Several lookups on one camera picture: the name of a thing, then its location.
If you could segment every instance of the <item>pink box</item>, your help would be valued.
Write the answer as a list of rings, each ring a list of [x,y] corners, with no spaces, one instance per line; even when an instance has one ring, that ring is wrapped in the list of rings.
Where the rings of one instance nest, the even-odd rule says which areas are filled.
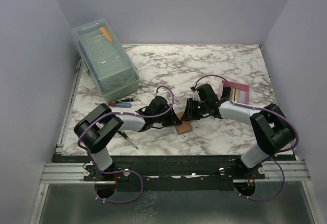
[[[233,88],[239,89],[240,91],[244,91],[246,93],[245,94],[245,104],[249,104],[250,103],[250,85],[242,84],[242,83],[238,83],[238,82],[231,82],[231,81],[229,81],[229,82],[232,84]],[[219,89],[218,89],[218,93],[217,93],[219,99],[222,96],[224,87],[229,87],[229,85],[226,81],[221,80],[221,83],[220,83]]]

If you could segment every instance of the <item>green plastic container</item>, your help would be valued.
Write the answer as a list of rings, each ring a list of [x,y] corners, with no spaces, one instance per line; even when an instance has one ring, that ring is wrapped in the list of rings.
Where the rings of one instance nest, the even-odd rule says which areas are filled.
[[[138,90],[138,71],[105,19],[76,27],[72,32],[84,68],[107,102]]]

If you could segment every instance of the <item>robotic arm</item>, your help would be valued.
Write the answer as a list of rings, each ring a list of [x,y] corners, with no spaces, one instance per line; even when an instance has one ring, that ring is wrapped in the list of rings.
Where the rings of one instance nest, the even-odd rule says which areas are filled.
[[[264,110],[243,108],[233,105],[226,98],[218,99],[210,84],[204,84],[198,88],[192,87],[197,93],[199,100],[188,98],[182,121],[200,120],[209,116],[219,119],[233,119],[251,125],[257,140],[257,144],[245,152],[236,163],[242,170],[251,169],[269,156],[276,154],[288,143],[295,139],[295,132],[289,124],[281,118]],[[181,124],[171,109],[163,116],[156,118],[141,118],[161,114],[169,108],[168,102],[161,96],[156,96],[145,110],[140,109],[135,116],[110,115],[99,121],[83,137],[82,142],[91,153],[92,158],[101,170],[106,170],[112,159],[106,149],[106,145],[119,130],[146,131],[153,127],[154,123],[160,123],[163,127]],[[280,108],[270,104],[265,109],[274,111],[284,116]],[[107,104],[101,104],[82,119],[74,128],[78,137],[99,117],[111,113]]]

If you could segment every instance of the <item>metal frame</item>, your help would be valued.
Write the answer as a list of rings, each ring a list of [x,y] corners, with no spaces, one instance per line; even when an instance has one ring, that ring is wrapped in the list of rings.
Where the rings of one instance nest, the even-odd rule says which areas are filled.
[[[73,111],[73,105],[76,98],[76,92],[78,89],[79,81],[81,78],[81,60],[78,61],[76,66],[76,76],[74,80],[74,86],[72,88],[71,97],[69,99],[67,109],[65,112],[64,122],[60,131],[59,139],[57,142],[57,147],[55,154],[59,156],[62,154],[63,142],[68,130],[68,123]],[[311,177],[307,168],[305,161],[279,161],[285,173],[286,181],[301,181],[303,185],[304,192],[307,197],[309,208],[311,210],[314,222],[316,224],[324,223],[323,216],[320,206],[316,200]],[[37,224],[40,222],[42,215],[42,210],[48,191],[49,184],[114,184],[113,181],[110,182],[85,182],[83,180],[83,163],[46,163],[44,165],[40,186],[30,219],[30,224]],[[265,170],[265,179],[257,179],[256,182],[278,182],[282,181],[282,175],[280,169],[276,166],[274,162],[264,162],[263,168]],[[244,180],[234,180],[234,183],[245,182]]]

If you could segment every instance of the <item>table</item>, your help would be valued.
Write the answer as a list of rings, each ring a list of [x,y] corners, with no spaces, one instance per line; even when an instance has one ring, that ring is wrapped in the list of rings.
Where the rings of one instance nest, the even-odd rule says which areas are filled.
[[[190,87],[201,76],[220,74],[231,81],[250,85],[250,104],[276,103],[275,94],[258,45],[125,45],[139,71],[139,90],[133,98],[135,111],[148,105],[155,97],[156,87],[169,86],[175,94],[173,106],[176,113],[184,111],[186,99],[193,93]],[[105,103],[93,80],[85,70],[80,70],[80,80],[75,94],[68,129],[63,136],[63,156],[86,155],[77,146],[74,126],[97,105]],[[209,77],[201,83],[210,83],[214,90],[219,78]],[[136,150],[128,141],[116,135],[108,144],[111,155],[222,155],[243,154],[256,143],[252,128],[232,121],[206,118],[192,121],[193,132],[178,135],[174,127],[150,129],[145,132],[127,131],[138,146]]]

